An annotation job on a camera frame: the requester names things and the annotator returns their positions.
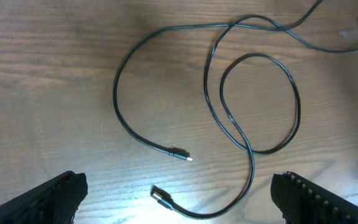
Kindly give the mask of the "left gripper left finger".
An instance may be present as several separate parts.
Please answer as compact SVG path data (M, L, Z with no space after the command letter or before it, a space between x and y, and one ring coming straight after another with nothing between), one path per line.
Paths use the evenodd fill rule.
M86 175L69 170L0 205L0 223L71 224L87 194Z

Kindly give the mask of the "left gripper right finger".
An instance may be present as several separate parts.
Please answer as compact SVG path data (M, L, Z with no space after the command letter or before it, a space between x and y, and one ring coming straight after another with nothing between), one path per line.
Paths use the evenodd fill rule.
M273 203L289 224L358 224L358 206L287 171L272 177Z

